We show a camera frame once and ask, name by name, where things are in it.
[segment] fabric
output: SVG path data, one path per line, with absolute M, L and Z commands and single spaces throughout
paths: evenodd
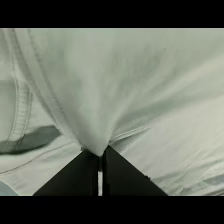
M 224 189 L 223 29 L 2 36 L 1 74 L 11 80 L 2 98 L 12 103 L 0 119 L 0 178 L 18 194 L 32 195 L 81 147 L 100 156 L 108 144 L 170 195 Z

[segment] cloth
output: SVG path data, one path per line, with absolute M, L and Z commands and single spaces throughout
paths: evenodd
M 23 120 L 23 131 L 15 141 L 8 140 L 17 144 L 25 136 L 26 147 L 16 151 L 30 149 L 17 157 L 0 156 L 1 180 L 16 192 L 34 193 L 81 146 L 100 156 L 108 144 L 168 194 L 216 194 L 223 189 L 223 29 L 29 28 L 5 29 L 4 35 L 13 69 L 27 89 L 21 113 L 30 116 L 23 117 L 32 120 L 29 105 L 36 98 L 33 113 L 41 108 L 55 134 L 44 146 L 31 147 L 33 140 L 24 133 L 42 128 L 45 118 L 33 129 Z M 10 123 L 17 130 L 15 118 Z M 61 150 L 54 151 L 52 160 L 40 156 L 57 148 L 56 143 L 66 159 Z M 42 180 L 36 175 L 41 164 L 46 170 L 52 167 Z

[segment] garment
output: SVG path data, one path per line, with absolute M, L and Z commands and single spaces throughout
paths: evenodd
M 46 182 L 81 147 L 100 156 L 108 144 L 168 194 L 223 189 L 223 29 L 29 28 L 5 29 L 4 36 L 13 70 L 26 89 L 22 111 L 30 118 L 26 115 L 25 120 L 32 120 L 30 108 L 36 108 L 33 113 L 39 108 L 55 133 L 44 146 L 35 146 L 38 150 L 24 153 L 22 162 L 15 156 L 0 157 L 20 165 L 26 158 L 29 164 L 1 178 L 16 192 L 34 193 L 38 183 Z M 31 106 L 33 97 L 36 107 Z M 45 126 L 39 113 L 34 117 L 33 129 L 22 122 L 17 143 L 26 131 Z M 53 149 L 61 139 L 57 153 Z M 54 158 L 51 162 L 44 161 L 45 156 L 32 161 L 49 148 L 53 154 L 45 155 Z M 29 149 L 27 143 L 17 150 Z M 55 168 L 47 174 L 50 164 Z M 35 175 L 35 186 L 24 180 L 42 169 L 46 176 L 37 180 Z

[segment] black triangular object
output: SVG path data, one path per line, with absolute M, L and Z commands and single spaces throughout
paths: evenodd
M 98 160 L 84 150 L 34 196 L 98 196 Z
M 167 196 L 110 146 L 104 152 L 102 170 L 103 196 Z

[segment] white fabric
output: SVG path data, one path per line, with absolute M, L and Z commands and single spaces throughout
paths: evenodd
M 223 29 L 7 29 L 5 35 L 24 79 L 79 149 L 102 155 L 109 143 L 171 195 L 223 189 Z M 70 159 L 77 155 L 69 152 Z M 21 194 L 35 190 L 24 190 L 26 170 L 24 186 L 13 184 Z

